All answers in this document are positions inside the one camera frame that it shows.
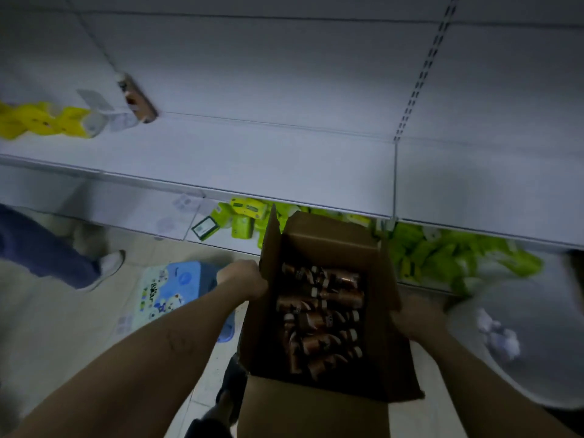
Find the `black shoe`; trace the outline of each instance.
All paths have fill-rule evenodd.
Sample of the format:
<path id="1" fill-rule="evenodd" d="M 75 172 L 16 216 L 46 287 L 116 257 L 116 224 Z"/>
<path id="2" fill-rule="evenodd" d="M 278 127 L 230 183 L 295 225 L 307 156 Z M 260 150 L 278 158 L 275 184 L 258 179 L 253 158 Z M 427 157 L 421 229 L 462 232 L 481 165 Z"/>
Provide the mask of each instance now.
<path id="1" fill-rule="evenodd" d="M 229 422 L 235 424 L 239 418 L 239 411 L 241 410 L 241 404 L 244 400 L 245 385 L 248 382 L 248 374 L 243 367 L 239 364 L 237 356 L 233 355 L 229 360 L 227 369 L 225 369 L 225 375 L 223 375 L 223 383 L 221 388 L 217 393 L 215 402 L 219 402 L 221 394 L 224 391 L 228 391 L 231 401 L 233 402 L 233 411 L 229 417 Z"/>

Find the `floor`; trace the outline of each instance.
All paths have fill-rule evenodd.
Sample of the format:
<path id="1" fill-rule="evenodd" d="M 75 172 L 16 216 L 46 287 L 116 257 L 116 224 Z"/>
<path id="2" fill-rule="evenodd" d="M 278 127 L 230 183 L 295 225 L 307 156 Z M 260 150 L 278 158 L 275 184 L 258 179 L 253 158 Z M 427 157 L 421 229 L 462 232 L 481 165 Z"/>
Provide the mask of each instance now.
<path id="1" fill-rule="evenodd" d="M 145 267 L 201 260 L 225 264 L 253 258 L 190 242 L 156 239 L 116 228 L 27 212 L 86 255 L 124 249 L 126 262 L 89 294 L 78 294 L 52 278 L 37 278 L 20 266 L 0 263 L 0 432 L 14 428 L 45 397 L 118 341 L 118 323 Z M 191 420 L 215 403 L 223 372 L 236 351 L 246 306 L 236 311 L 235 338 L 217 344 L 193 392 L 177 412 L 166 438 L 183 437 Z M 465 437 L 435 362 L 412 344 L 418 380 L 426 399 L 389 406 L 395 437 Z"/>

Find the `open cardboard box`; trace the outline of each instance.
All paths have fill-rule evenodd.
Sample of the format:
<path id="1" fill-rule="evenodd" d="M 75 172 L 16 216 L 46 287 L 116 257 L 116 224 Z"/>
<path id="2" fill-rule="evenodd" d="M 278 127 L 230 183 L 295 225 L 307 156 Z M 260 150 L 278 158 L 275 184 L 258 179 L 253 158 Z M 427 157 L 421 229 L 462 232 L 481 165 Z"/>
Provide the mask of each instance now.
<path id="1" fill-rule="evenodd" d="M 283 363 L 281 316 L 275 312 L 283 261 L 361 272 L 365 278 L 364 357 L 325 388 L 310 379 L 295 380 Z M 249 303 L 239 340 L 239 359 L 250 376 L 238 437 L 389 436 L 387 403 L 422 398 L 423 392 L 409 342 L 389 317 L 400 301 L 387 245 L 356 224 L 301 212 L 280 234 L 273 209 L 260 272 L 269 291 Z"/>

